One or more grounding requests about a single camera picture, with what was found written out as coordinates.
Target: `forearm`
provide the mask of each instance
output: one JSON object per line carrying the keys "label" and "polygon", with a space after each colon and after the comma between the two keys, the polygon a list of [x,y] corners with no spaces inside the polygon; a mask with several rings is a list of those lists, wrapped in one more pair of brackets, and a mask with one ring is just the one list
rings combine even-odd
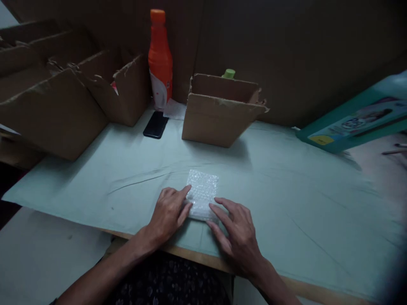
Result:
{"label": "forearm", "polygon": [[273,265],[265,258],[262,258],[249,280],[260,291],[269,305],[301,305]]}
{"label": "forearm", "polygon": [[143,242],[144,233],[142,228],[119,250],[81,276],[56,304],[101,304],[132,268],[156,250],[155,243]]}

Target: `patterned clothing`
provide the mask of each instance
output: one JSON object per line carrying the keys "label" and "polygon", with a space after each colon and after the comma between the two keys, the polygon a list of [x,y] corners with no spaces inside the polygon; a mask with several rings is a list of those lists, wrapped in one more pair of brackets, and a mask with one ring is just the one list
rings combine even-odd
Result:
{"label": "patterned clothing", "polygon": [[112,291],[106,305],[231,305],[212,270],[157,251]]}

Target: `teal box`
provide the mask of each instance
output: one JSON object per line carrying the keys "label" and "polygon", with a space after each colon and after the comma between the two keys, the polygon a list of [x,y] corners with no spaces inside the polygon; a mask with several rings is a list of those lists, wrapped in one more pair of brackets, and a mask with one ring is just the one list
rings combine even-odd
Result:
{"label": "teal box", "polygon": [[407,70],[391,75],[297,131],[330,153],[407,129]]}

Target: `person's left hand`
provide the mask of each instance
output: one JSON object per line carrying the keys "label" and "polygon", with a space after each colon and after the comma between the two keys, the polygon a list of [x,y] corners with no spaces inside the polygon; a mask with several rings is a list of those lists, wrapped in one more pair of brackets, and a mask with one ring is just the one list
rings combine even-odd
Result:
{"label": "person's left hand", "polygon": [[191,189],[191,185],[177,191],[165,188],[158,197],[150,223],[145,227],[145,235],[159,248],[182,226],[187,218],[192,203],[187,203],[181,210],[182,202]]}

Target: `hand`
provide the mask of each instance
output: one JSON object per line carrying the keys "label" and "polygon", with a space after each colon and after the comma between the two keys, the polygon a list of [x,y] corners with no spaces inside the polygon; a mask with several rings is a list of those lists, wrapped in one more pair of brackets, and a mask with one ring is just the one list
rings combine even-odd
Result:
{"label": "hand", "polygon": [[229,237],[226,237],[215,223],[207,221],[208,226],[218,240],[221,249],[241,268],[244,275],[248,278],[255,277],[261,271],[259,269],[264,265],[265,259],[257,244],[250,210],[225,198],[215,198],[215,201],[229,211],[228,216],[219,207],[209,204],[225,226]]}
{"label": "hand", "polygon": [[180,191],[173,188],[161,191],[150,223],[144,228],[144,235],[152,240],[155,248],[169,240],[187,218],[192,203],[187,203],[182,210],[181,207],[190,189],[188,185]]}

